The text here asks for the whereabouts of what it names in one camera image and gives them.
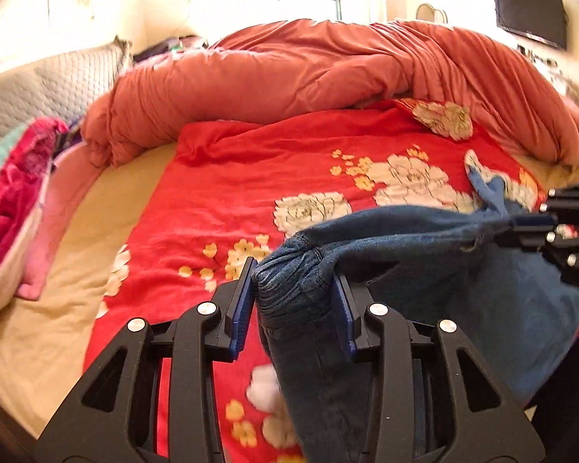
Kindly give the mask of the red floral blanket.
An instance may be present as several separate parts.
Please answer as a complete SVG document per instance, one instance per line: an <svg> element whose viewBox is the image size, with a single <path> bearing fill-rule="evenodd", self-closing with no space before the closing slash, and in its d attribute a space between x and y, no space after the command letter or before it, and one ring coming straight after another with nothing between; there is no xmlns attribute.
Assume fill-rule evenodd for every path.
<svg viewBox="0 0 579 463"><path fill-rule="evenodd" d="M463 214L469 171L530 210L541 189L481 124L434 132L413 100L273 124L189 124L117 255L85 357L131 318L173 319L308 227L379 206Z"/></svg>

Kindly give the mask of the black wall television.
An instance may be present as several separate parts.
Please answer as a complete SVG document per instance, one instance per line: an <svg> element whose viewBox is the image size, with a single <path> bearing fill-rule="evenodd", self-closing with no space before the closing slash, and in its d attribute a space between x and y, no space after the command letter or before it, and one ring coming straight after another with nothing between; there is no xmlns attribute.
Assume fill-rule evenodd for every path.
<svg viewBox="0 0 579 463"><path fill-rule="evenodd" d="M563 0L495 0L498 28L549 47L568 48Z"/></svg>

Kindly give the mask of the blue denim pants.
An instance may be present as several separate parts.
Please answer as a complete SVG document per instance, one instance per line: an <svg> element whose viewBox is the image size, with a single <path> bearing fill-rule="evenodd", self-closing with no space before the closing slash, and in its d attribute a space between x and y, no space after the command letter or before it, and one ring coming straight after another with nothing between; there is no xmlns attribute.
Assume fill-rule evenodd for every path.
<svg viewBox="0 0 579 463"><path fill-rule="evenodd" d="M260 336L303 455L363 462L371 367L341 348L331 309L336 274L428 325L454 321L510 390L545 451L579 400L579 287L541 254L496 237L523 212L502 185L467 174L470 214L376 207L297 232L252 275Z"/></svg>

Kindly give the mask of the beige bed sheet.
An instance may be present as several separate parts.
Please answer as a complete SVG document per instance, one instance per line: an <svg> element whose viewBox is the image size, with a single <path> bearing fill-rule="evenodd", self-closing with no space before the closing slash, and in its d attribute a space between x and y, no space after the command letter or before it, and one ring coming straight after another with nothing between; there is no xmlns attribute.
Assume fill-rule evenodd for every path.
<svg viewBox="0 0 579 463"><path fill-rule="evenodd" d="M175 154L168 144L106 168L84 193L41 297L0 315L0 407L38 437L79 379L113 260Z"/></svg>

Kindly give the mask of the grey quilted headboard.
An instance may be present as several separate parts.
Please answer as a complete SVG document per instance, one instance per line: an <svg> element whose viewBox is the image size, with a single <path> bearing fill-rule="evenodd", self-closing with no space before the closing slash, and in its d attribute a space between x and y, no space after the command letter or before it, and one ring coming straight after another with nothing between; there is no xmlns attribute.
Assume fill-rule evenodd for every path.
<svg viewBox="0 0 579 463"><path fill-rule="evenodd" d="M0 140L39 116L72 121L85 114L130 65L132 43L115 38L0 73Z"/></svg>

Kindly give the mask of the salmon pink duvet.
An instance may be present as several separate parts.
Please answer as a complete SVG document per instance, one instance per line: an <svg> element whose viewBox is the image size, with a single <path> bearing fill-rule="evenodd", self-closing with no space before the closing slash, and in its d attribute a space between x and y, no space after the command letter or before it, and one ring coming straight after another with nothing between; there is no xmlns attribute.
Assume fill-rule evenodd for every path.
<svg viewBox="0 0 579 463"><path fill-rule="evenodd" d="M207 49L153 56L91 104L81 134L95 164L122 165L190 122L268 124L393 97L465 106L508 153L579 165L579 106L520 53L476 31L407 20L259 24Z"/></svg>

